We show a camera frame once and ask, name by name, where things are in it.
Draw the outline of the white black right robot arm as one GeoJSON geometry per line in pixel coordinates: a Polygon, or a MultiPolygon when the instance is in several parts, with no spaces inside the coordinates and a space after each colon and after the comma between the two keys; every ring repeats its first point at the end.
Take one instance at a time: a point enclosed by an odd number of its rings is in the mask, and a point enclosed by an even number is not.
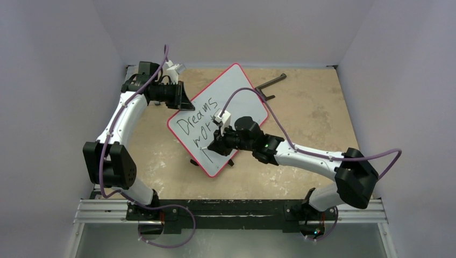
{"type": "Polygon", "coordinates": [[[302,204],[303,214],[310,219],[340,204],[365,209],[379,175],[357,149],[328,152],[289,143],[282,137],[264,133],[251,117],[237,119],[213,117],[218,126],[207,150],[228,156],[233,150],[250,151],[261,163],[304,169],[333,180],[333,183],[310,190],[302,204]]]}

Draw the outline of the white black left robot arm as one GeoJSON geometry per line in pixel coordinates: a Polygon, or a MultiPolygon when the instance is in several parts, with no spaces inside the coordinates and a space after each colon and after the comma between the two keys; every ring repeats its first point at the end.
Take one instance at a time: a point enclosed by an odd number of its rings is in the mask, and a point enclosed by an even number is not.
{"type": "Polygon", "coordinates": [[[158,194],[137,178],[137,166],[127,147],[135,126],[150,102],[165,103],[169,109],[194,111],[179,75],[181,63],[141,61],[138,71],[122,85],[114,114],[95,141],[83,146],[90,181],[101,189],[124,194],[148,220],[160,214],[158,194]]]}

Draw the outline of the pink framed whiteboard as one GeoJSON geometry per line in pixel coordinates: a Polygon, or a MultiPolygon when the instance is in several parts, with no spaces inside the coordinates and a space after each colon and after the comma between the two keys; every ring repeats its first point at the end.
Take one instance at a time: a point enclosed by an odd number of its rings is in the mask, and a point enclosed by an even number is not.
{"type": "Polygon", "coordinates": [[[218,128],[212,121],[215,112],[228,111],[231,126],[243,116],[252,117],[259,125],[268,118],[268,111],[251,91],[253,88],[240,64],[234,63],[191,100],[195,111],[178,111],[167,121],[169,130],[209,177],[217,176],[236,154],[235,150],[229,156],[200,150],[214,139],[213,133],[218,128]]]}

